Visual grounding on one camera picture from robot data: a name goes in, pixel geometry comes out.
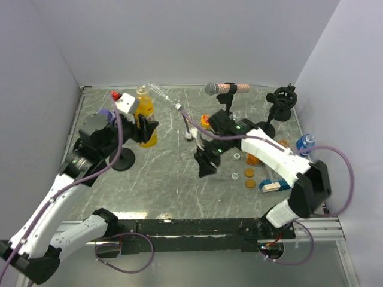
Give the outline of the yellow juice bottle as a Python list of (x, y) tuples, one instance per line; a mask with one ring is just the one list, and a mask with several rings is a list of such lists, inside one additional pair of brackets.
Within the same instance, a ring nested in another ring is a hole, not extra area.
[(139, 145), (143, 148), (151, 148), (157, 143), (157, 131), (154, 126), (154, 106), (149, 94), (148, 85), (143, 84), (136, 89), (139, 105), (134, 117), (137, 126), (142, 131), (142, 142)]

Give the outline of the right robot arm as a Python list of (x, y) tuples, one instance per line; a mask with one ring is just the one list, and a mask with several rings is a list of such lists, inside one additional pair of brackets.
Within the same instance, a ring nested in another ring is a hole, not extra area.
[(256, 233), (276, 237), (295, 219), (309, 218), (331, 194), (327, 166), (322, 161), (312, 162), (296, 155), (250, 120), (235, 121), (224, 110), (216, 112), (208, 122), (212, 133), (197, 125), (186, 133), (186, 138), (195, 140), (197, 145), (194, 158), (199, 165), (199, 177), (215, 174), (221, 155), (237, 148), (258, 158), (291, 188), (289, 198), (256, 220)]

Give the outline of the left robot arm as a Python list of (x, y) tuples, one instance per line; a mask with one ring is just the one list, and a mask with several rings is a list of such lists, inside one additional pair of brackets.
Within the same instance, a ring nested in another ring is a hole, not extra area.
[(80, 224), (58, 235), (63, 218), (72, 205), (92, 187), (96, 179), (120, 159), (129, 139), (147, 142), (158, 126), (143, 115), (133, 123), (123, 114), (110, 123), (104, 114), (93, 114), (79, 129), (74, 149), (62, 163), (50, 191), (29, 221), (10, 240), (1, 241), (1, 258), (31, 282), (49, 280), (60, 263), (87, 242), (119, 237), (118, 217), (98, 209)]

